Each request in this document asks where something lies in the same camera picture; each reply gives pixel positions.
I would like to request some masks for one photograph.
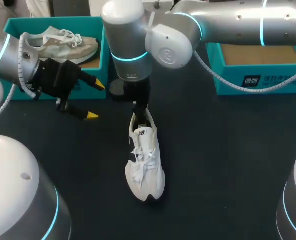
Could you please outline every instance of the robot logo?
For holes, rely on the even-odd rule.
[[[168,48],[160,49],[159,57],[165,64],[174,64],[177,61],[175,52]]]

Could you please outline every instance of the teal shoe box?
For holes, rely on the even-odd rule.
[[[19,39],[22,33],[32,35],[43,33],[49,26],[59,30],[65,29],[73,34],[80,34],[82,37],[93,37],[100,42],[100,62],[96,68],[82,68],[82,71],[96,76],[98,80],[106,86],[108,80],[109,46],[105,38],[104,28],[100,17],[42,17],[42,18],[10,18],[4,28],[4,32]],[[5,97],[10,91],[11,84],[2,80]],[[106,91],[98,91],[82,81],[78,81],[72,90],[69,99],[105,99]],[[25,93],[16,89],[13,100],[31,100]],[[41,100],[53,99],[41,94]]]
[[[210,68],[225,80],[249,89],[265,89],[275,86],[296,75],[296,63],[288,64],[241,64],[227,65],[222,47],[218,43],[206,44]],[[251,95],[253,93],[235,90],[217,78],[214,79],[218,95]],[[281,89],[262,94],[296,94],[296,81]]]

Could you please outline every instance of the white cable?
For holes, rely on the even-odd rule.
[[[22,90],[29,95],[31,98],[34,98],[36,96],[36,94],[32,91],[30,91],[27,86],[26,83],[24,82],[23,79],[23,67],[22,67],[22,48],[23,48],[23,42],[25,40],[25,36],[27,35],[27,33],[23,33],[20,36],[19,39],[19,47],[18,47],[18,76],[19,76],[19,82],[20,82],[20,86],[22,88]]]
[[[260,93],[265,93],[265,92],[271,92],[277,89],[280,89],[286,85],[288,85],[289,83],[296,81],[296,75],[289,78],[288,80],[276,85],[276,86],[272,86],[272,87],[268,87],[268,88],[264,88],[264,89],[248,89],[248,88],[244,88],[244,87],[240,87],[237,86],[235,84],[232,84],[230,82],[228,82],[227,80],[223,79],[222,77],[220,77],[218,74],[216,74],[213,70],[211,70],[207,64],[204,63],[204,61],[200,58],[200,56],[198,55],[198,53],[196,51],[194,51],[194,55],[196,56],[197,60],[201,63],[201,65],[211,74],[213,75],[215,78],[217,78],[218,80],[220,80],[222,83],[228,85],[229,87],[242,91],[242,92],[247,92],[247,93],[253,93],[253,94],[260,94]]]
[[[9,91],[9,94],[8,94],[6,100],[4,101],[4,103],[2,104],[2,106],[0,107],[0,115],[4,111],[4,109],[7,107],[7,105],[9,104],[9,102],[10,102],[12,96],[13,96],[13,93],[14,93],[14,90],[15,89],[16,89],[16,85],[15,84],[12,84],[11,89]]]

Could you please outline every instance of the white sneaker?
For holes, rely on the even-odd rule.
[[[51,58],[59,63],[70,60],[75,64],[82,64],[99,48],[95,38],[83,37],[51,26],[42,34],[28,34],[26,41],[39,52],[40,60]]]
[[[149,196],[159,199],[164,191],[165,176],[161,167],[157,128],[146,109],[146,118],[151,126],[135,126],[133,114],[129,127],[129,144],[133,144],[131,158],[125,167],[128,185],[136,198],[146,201]]]

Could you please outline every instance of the yellow fingertip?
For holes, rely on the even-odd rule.
[[[98,118],[99,116],[92,113],[92,112],[88,112],[88,116],[87,116],[87,119],[96,119]]]
[[[96,85],[102,87],[103,89],[106,89],[98,79],[96,79]]]

